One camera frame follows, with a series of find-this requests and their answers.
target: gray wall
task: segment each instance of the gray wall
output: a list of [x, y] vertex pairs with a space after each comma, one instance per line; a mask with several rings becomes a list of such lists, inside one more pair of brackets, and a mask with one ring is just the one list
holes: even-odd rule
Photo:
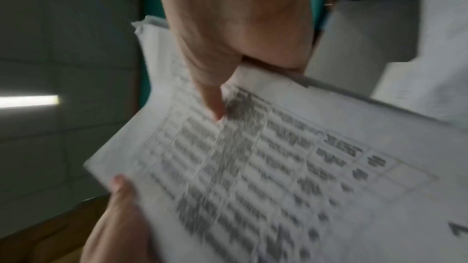
[[104, 190], [82, 164], [136, 110], [139, 0], [0, 0], [0, 237]]

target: stack of paper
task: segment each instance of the stack of paper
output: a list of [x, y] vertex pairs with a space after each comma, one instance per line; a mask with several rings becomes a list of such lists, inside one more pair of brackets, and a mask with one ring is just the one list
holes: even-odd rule
[[390, 63], [372, 98], [468, 128], [468, 0], [423, 0], [419, 55]]
[[218, 123], [170, 32], [147, 105], [86, 167], [123, 173], [166, 263], [468, 261], [468, 134], [240, 66]]

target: fingernail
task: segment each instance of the fingernail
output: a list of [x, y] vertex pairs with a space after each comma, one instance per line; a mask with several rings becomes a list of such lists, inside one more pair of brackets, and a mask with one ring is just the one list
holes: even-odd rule
[[117, 192], [122, 187], [125, 182], [125, 177], [123, 175], [117, 175], [112, 178], [111, 181], [111, 190], [112, 192]]

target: light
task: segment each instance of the light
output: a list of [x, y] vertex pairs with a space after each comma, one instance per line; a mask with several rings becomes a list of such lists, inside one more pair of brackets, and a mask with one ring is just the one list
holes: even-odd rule
[[58, 98], [57, 95], [0, 97], [0, 109], [57, 105]]

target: brown surface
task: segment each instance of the brown surface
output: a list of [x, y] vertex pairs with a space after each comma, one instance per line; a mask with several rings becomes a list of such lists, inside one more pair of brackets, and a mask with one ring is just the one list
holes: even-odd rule
[[106, 209], [108, 197], [0, 240], [2, 263], [77, 263], [81, 248]]

